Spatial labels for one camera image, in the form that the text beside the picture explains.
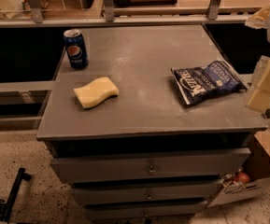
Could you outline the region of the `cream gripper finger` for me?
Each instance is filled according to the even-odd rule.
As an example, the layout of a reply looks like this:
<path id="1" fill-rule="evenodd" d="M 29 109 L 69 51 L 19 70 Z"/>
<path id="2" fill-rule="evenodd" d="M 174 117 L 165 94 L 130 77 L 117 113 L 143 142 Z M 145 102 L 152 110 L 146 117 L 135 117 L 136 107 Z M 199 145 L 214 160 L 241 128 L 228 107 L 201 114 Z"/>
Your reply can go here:
<path id="1" fill-rule="evenodd" d="M 259 82 L 255 86 L 254 92 L 250 96 L 247 107 L 261 113 L 270 108 L 270 59 Z"/>
<path id="2" fill-rule="evenodd" d="M 245 25 L 252 29 L 266 29 L 270 17 L 270 4 L 251 15 Z"/>

